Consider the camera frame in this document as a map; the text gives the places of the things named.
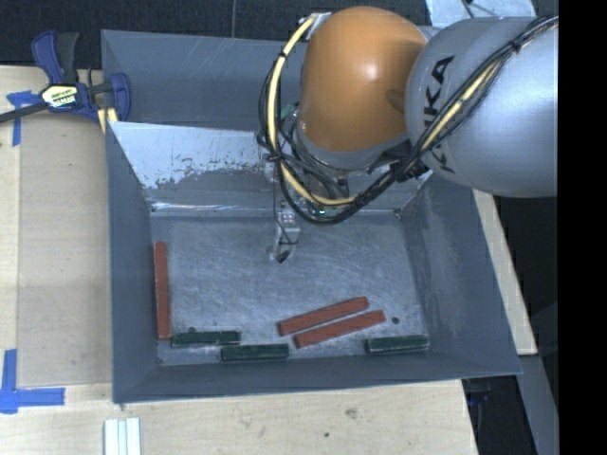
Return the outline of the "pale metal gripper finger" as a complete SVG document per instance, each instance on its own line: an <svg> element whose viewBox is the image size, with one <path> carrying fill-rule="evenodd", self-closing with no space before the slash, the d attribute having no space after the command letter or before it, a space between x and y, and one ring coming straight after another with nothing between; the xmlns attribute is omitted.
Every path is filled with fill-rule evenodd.
<svg viewBox="0 0 607 455"><path fill-rule="evenodd" d="M299 242L301 229L297 223L297 214L291 210L279 212L279 247L293 249Z"/></svg>
<svg viewBox="0 0 607 455"><path fill-rule="evenodd" d="M275 230L272 244L267 248L267 254L269 259L275 262L284 262L286 259L285 233L279 227Z"/></svg>

